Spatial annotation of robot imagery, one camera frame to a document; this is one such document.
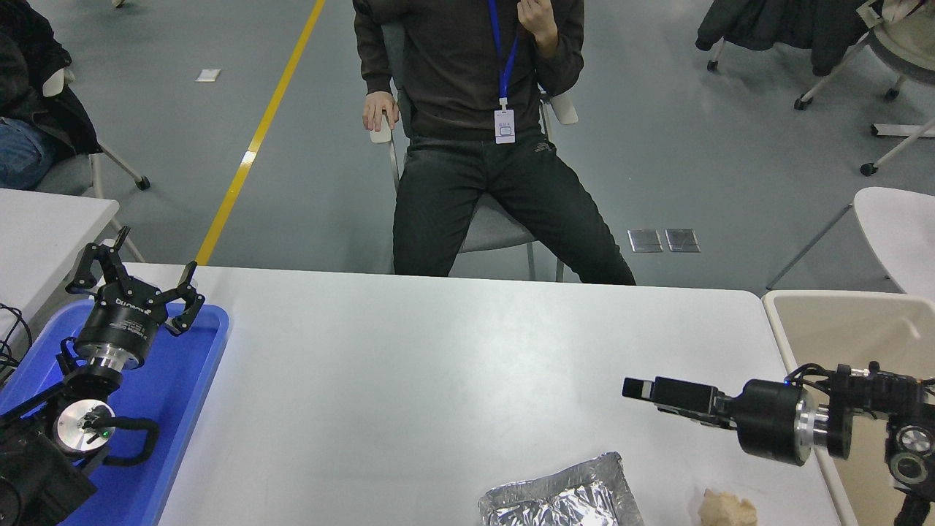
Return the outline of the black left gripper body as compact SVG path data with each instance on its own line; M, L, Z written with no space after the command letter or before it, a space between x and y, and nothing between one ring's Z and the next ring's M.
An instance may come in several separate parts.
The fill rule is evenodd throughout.
M87 362L104 351L123 351L126 366L143 366L153 348L167 308L155 302L160 293L145 282L130 284L126 293L117 282L100 286L96 304L74 343L75 353Z

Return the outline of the person's left hand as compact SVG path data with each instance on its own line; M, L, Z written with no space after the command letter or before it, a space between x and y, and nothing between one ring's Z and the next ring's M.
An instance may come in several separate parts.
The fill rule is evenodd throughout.
M557 55L559 30L551 1L518 1L519 23L535 40L538 53L546 59Z

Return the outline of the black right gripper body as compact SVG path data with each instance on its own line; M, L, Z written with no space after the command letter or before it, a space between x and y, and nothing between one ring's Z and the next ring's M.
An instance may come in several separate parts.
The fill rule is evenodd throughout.
M797 422L807 394L800 386L752 379L733 399L733 420L745 453L802 466L809 447L799 443Z

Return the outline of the person's right hand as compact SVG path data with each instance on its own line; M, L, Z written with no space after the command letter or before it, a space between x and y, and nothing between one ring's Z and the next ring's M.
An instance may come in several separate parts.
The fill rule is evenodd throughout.
M383 120L391 130L400 119L400 108L391 92L372 92L365 96L362 123L368 132L381 132Z

